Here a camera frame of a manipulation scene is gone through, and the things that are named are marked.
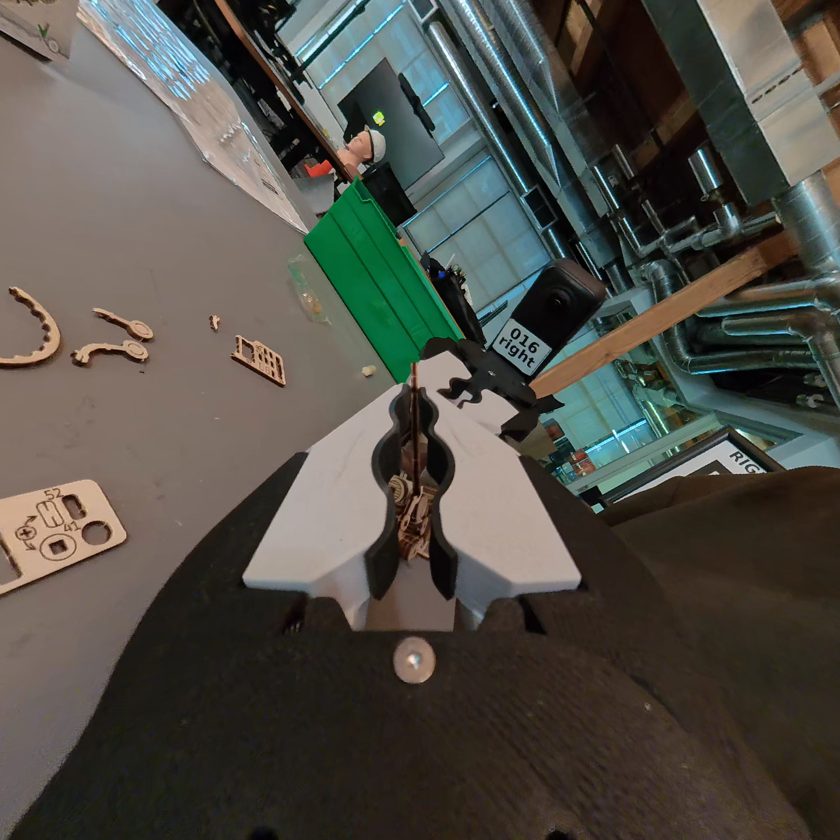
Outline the instruction booklet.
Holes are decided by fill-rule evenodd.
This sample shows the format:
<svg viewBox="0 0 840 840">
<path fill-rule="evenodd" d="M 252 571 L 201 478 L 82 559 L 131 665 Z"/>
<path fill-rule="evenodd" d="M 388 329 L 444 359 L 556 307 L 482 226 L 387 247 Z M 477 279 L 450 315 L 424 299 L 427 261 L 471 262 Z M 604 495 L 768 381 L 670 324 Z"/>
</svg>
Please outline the instruction booklet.
<svg viewBox="0 0 840 840">
<path fill-rule="evenodd" d="M 206 163 L 290 226 L 308 232 L 235 100 L 157 6 L 81 1 L 77 15 L 182 122 Z"/>
</svg>

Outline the green bin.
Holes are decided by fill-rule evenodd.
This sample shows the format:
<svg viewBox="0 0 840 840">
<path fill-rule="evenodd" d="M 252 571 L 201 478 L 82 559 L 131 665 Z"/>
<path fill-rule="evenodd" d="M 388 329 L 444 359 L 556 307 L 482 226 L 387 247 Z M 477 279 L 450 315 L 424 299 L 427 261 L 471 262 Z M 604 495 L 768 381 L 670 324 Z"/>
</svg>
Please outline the green bin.
<svg viewBox="0 0 840 840">
<path fill-rule="evenodd" d="M 360 177 L 304 243 L 398 382 L 431 339 L 464 334 Z"/>
</svg>

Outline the small square wooden piece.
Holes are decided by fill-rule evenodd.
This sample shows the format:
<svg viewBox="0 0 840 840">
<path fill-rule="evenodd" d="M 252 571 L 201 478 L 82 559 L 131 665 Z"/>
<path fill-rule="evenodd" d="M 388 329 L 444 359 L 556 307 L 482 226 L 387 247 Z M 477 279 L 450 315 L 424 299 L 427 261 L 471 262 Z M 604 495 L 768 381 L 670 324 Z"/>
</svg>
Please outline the small square wooden piece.
<svg viewBox="0 0 840 840">
<path fill-rule="evenodd" d="M 422 493 L 421 489 L 421 426 L 420 426 L 420 406 L 419 406 L 419 387 L 418 387 L 418 368 L 417 362 L 411 364 L 411 375 L 409 380 L 411 389 L 410 393 L 410 419 L 411 419 L 411 464 L 412 464 L 412 484 L 413 496 L 419 497 Z"/>
</svg>

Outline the rectangular metal duct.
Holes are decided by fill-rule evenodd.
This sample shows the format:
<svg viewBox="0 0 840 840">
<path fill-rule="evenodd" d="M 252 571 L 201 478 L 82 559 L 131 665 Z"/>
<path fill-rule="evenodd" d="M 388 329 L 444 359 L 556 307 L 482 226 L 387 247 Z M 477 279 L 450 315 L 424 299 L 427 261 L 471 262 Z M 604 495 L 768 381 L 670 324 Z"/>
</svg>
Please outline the rectangular metal duct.
<svg viewBox="0 0 840 840">
<path fill-rule="evenodd" d="M 645 1 L 749 206 L 838 157 L 838 137 L 770 1 Z"/>
</svg>

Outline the curved toothed wooden piece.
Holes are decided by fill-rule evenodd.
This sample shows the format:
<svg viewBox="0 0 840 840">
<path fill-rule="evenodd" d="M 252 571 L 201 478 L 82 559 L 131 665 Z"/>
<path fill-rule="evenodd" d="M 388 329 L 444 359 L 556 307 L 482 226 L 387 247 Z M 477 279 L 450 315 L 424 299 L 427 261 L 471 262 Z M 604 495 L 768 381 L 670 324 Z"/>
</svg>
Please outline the curved toothed wooden piece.
<svg viewBox="0 0 840 840">
<path fill-rule="evenodd" d="M 47 309 L 26 291 L 19 287 L 10 287 L 9 294 L 21 302 L 39 320 L 44 340 L 40 347 L 31 353 L 16 354 L 13 357 L 1 358 L 2 369 L 22 369 L 29 366 L 42 364 L 53 357 L 59 350 L 61 344 L 60 329 L 56 320 L 49 314 Z"/>
</svg>

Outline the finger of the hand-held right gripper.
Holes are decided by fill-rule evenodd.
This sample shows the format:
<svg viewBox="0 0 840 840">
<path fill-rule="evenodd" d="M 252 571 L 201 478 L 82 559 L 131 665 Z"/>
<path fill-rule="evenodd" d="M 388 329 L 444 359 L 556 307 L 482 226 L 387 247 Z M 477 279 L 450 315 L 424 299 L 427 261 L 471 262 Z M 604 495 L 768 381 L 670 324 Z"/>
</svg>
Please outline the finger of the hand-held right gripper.
<svg viewBox="0 0 840 840">
<path fill-rule="evenodd" d="M 480 394 L 480 386 L 470 382 L 486 360 L 487 351 L 474 341 L 432 338 L 418 363 L 419 384 L 428 392 Z"/>
<path fill-rule="evenodd" d="M 467 382 L 451 380 L 438 393 L 459 410 L 460 415 L 483 427 L 491 434 L 501 434 L 502 428 L 519 413 L 519 409 L 501 395 L 487 389 L 472 392 Z"/>
</svg>

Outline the wooden beam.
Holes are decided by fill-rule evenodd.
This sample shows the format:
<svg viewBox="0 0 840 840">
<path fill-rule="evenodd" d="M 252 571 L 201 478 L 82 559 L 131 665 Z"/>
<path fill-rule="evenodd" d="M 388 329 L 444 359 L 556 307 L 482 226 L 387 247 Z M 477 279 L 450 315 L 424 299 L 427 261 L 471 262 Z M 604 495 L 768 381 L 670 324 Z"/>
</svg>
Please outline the wooden beam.
<svg viewBox="0 0 840 840">
<path fill-rule="evenodd" d="M 786 233 L 777 234 L 747 248 L 664 301 L 654 304 L 621 327 L 544 371 L 530 386 L 537 397 L 559 393 L 749 281 L 797 256 L 797 246 Z"/>
</svg>

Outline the silver spiral duct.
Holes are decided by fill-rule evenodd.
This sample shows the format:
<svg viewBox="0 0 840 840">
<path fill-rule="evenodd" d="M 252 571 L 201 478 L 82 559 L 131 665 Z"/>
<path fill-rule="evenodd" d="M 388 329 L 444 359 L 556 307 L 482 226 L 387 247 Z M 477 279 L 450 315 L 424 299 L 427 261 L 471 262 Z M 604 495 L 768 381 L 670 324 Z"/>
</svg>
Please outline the silver spiral duct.
<svg viewBox="0 0 840 840">
<path fill-rule="evenodd" d="M 424 36 L 436 57 L 446 69 L 451 83 L 469 116 L 486 142 L 490 154 L 499 165 L 518 204 L 532 223 L 553 259 L 572 258 L 564 237 L 556 230 L 558 218 L 545 199 L 541 187 L 526 173 L 517 157 L 508 148 L 500 133 L 495 115 L 481 99 L 465 62 L 449 37 L 445 25 L 436 17 L 423 27 Z"/>
<path fill-rule="evenodd" d="M 622 285 L 626 261 L 601 188 L 606 145 L 530 4 L 444 6 L 571 226 L 574 245 L 594 273 Z"/>
</svg>

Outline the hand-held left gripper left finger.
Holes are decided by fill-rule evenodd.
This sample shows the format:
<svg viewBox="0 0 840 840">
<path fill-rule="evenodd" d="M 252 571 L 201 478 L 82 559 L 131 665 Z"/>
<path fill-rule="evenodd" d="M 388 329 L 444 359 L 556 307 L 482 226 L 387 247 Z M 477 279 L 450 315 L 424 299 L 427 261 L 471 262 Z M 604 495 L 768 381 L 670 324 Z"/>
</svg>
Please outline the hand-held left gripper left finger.
<svg viewBox="0 0 840 840">
<path fill-rule="evenodd" d="M 385 528 L 375 447 L 392 431 L 395 385 L 310 447 L 243 574 L 250 589 L 329 597 L 355 631 L 371 599 L 364 553 Z"/>
</svg>

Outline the black box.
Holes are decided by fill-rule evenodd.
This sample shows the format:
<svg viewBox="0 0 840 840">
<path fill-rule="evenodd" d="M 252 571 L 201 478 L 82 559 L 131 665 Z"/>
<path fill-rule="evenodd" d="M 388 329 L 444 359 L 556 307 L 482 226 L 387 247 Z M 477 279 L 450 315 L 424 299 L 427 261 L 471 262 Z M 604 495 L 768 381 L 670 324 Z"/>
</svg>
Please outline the black box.
<svg viewBox="0 0 840 840">
<path fill-rule="evenodd" d="M 417 212 L 399 183 L 392 165 L 382 162 L 361 175 L 362 183 L 395 227 L 400 227 Z"/>
</svg>

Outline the small wooden gear assembly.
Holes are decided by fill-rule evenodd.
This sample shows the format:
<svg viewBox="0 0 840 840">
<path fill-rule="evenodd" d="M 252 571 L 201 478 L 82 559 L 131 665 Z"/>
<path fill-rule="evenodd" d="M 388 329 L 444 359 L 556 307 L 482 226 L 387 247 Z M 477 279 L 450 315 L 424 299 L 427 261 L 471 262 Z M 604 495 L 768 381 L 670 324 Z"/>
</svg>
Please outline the small wooden gear assembly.
<svg viewBox="0 0 840 840">
<path fill-rule="evenodd" d="M 388 481 L 395 501 L 398 524 L 398 552 L 402 561 L 412 565 L 416 560 L 429 560 L 432 536 L 432 513 L 438 494 L 438 483 L 426 468 L 426 456 L 419 458 L 417 489 L 413 482 L 413 455 L 404 448 L 401 465 Z"/>
</svg>

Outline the clear plastic bag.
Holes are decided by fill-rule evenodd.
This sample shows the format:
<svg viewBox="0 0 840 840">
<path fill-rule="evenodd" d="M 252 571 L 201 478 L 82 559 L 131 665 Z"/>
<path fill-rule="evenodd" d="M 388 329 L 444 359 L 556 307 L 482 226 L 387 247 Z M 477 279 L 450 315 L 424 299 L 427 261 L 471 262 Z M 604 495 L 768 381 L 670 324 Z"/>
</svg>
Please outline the clear plastic bag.
<svg viewBox="0 0 840 840">
<path fill-rule="evenodd" d="M 324 311 L 319 296 L 311 283 L 312 258 L 302 253 L 287 262 L 290 288 L 294 290 L 301 310 L 310 322 L 330 327 L 332 322 Z"/>
</svg>

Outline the straight wooden lever piece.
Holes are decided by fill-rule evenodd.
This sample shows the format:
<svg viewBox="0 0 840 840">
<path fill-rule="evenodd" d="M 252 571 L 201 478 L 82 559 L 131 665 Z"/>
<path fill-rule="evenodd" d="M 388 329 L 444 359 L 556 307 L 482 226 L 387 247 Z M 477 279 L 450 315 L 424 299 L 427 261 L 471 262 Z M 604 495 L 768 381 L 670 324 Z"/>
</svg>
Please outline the straight wooden lever piece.
<svg viewBox="0 0 840 840">
<path fill-rule="evenodd" d="M 141 320 L 122 318 L 119 315 L 102 308 L 94 308 L 92 312 L 100 318 L 120 326 L 131 338 L 135 340 L 149 342 L 154 338 L 154 333 L 151 327 Z"/>
</svg>

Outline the wooden sheet with round holes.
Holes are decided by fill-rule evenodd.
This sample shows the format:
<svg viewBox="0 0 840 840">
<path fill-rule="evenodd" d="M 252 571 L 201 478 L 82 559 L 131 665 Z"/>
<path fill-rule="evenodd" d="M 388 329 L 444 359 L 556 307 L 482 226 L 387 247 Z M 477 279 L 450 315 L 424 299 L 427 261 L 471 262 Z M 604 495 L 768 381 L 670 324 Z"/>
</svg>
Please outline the wooden sheet with round holes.
<svg viewBox="0 0 840 840">
<path fill-rule="evenodd" d="M 92 479 L 1 500 L 1 540 L 16 578 L 6 595 L 125 543 L 128 533 Z"/>
</svg>

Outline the person's brown garment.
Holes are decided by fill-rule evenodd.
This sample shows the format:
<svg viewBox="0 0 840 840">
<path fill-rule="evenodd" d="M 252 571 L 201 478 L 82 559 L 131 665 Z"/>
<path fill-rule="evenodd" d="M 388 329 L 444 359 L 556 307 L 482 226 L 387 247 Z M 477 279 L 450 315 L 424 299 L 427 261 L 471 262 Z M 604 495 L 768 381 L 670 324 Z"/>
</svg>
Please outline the person's brown garment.
<svg viewBox="0 0 840 840">
<path fill-rule="evenodd" d="M 682 476 L 601 513 L 813 838 L 839 837 L 839 471 Z"/>
</svg>

